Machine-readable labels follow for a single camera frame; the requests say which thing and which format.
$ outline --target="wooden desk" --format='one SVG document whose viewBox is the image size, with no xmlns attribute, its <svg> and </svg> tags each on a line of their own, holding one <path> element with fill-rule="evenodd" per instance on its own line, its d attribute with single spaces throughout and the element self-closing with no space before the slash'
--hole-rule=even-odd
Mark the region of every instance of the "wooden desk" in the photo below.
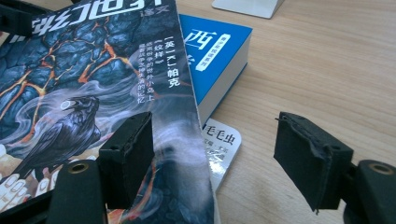
<svg viewBox="0 0 396 224">
<path fill-rule="evenodd" d="M 180 13 L 254 29 L 248 66 L 213 115 L 243 137 L 218 194 L 222 223 L 343 223 L 344 204 L 317 216 L 273 159 L 275 118 L 287 111 L 311 119 L 354 148 L 355 163 L 396 165 L 394 1 L 285 0 L 271 20 L 211 3 L 177 1 Z"/>
</svg>

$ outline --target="computer monitor base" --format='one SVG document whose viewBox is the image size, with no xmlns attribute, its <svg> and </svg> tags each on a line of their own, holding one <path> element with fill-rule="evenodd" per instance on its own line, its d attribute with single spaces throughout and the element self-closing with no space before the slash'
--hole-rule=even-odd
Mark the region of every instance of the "computer monitor base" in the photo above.
<svg viewBox="0 0 396 224">
<path fill-rule="evenodd" d="M 271 19 L 284 0 L 215 0 L 212 7 Z"/>
</svg>

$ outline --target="illustrated cover art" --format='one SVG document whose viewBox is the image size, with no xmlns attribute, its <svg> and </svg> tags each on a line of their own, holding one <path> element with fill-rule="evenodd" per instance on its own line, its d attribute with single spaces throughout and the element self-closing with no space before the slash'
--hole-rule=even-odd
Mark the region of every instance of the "illustrated cover art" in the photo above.
<svg viewBox="0 0 396 224">
<path fill-rule="evenodd" d="M 214 198 L 174 0 L 84 1 L 33 20 L 0 48 L 0 211 L 95 159 L 151 111 L 155 158 L 110 223 L 213 223 Z"/>
</svg>

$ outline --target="screw hole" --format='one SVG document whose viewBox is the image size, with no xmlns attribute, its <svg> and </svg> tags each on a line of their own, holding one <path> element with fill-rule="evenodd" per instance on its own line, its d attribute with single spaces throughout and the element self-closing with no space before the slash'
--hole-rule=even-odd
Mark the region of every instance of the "screw hole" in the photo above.
<svg viewBox="0 0 396 224">
<path fill-rule="evenodd" d="M 72 167 L 69 167 L 69 173 L 75 175 L 75 174 L 84 172 L 85 170 L 88 169 L 88 167 L 89 167 L 89 165 L 87 163 L 78 163 Z"/>
<path fill-rule="evenodd" d="M 377 173 L 382 175 L 393 175 L 393 170 L 391 170 L 388 166 L 380 164 L 380 163 L 371 163 L 370 168 Z"/>
</svg>

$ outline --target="white object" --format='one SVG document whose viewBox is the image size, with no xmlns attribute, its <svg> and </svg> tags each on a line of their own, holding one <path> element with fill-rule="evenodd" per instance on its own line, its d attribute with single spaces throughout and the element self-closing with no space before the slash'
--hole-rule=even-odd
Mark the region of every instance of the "white object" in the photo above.
<svg viewBox="0 0 396 224">
<path fill-rule="evenodd" d="M 216 192 L 241 146 L 241 134 L 234 128 L 209 119 L 202 130 L 206 156 L 211 170 L 212 188 Z"/>
<path fill-rule="evenodd" d="M 284 0 L 215 0 L 212 7 L 271 19 Z"/>
<path fill-rule="evenodd" d="M 0 144 L 0 157 L 6 155 L 6 153 L 7 153 L 6 147 L 3 144 Z"/>
</svg>

